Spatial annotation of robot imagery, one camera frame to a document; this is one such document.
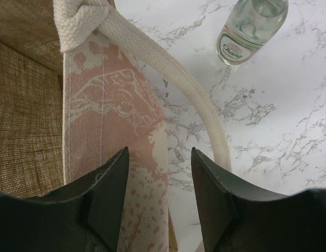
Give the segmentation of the clear soda water bottle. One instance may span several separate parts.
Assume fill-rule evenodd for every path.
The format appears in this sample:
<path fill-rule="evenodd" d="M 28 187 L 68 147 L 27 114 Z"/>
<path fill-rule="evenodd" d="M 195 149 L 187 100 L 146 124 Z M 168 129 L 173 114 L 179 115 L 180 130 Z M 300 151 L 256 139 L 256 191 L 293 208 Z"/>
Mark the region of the clear soda water bottle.
<path fill-rule="evenodd" d="M 249 60 L 278 32 L 288 10 L 288 1 L 237 1 L 217 39 L 220 60 L 230 66 Z"/>

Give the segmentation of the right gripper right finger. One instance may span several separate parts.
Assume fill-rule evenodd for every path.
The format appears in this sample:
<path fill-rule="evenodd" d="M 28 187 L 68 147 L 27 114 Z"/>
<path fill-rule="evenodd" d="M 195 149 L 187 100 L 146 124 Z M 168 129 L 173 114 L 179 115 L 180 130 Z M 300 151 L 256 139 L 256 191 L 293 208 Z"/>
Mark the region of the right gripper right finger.
<path fill-rule="evenodd" d="M 326 189 L 278 194 L 197 149 L 191 170 L 205 251 L 326 251 Z"/>

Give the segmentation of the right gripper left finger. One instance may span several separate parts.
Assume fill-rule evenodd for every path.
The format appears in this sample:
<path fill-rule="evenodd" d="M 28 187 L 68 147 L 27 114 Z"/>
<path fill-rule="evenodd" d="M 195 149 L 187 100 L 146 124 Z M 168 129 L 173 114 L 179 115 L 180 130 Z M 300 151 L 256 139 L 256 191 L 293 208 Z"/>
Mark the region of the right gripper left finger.
<path fill-rule="evenodd" d="M 116 251 L 129 151 L 42 197 L 0 192 L 0 251 Z"/>

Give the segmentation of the brown canvas tote bag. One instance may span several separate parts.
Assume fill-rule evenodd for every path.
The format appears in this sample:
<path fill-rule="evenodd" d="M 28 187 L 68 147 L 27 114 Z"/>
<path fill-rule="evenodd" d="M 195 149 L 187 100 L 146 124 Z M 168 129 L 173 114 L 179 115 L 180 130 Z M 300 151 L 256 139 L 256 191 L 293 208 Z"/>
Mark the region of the brown canvas tote bag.
<path fill-rule="evenodd" d="M 174 83 L 231 167 L 194 77 L 113 1 L 0 1 L 0 192 L 42 197 L 129 151 L 116 251 L 177 251 L 163 110 L 137 60 Z"/>

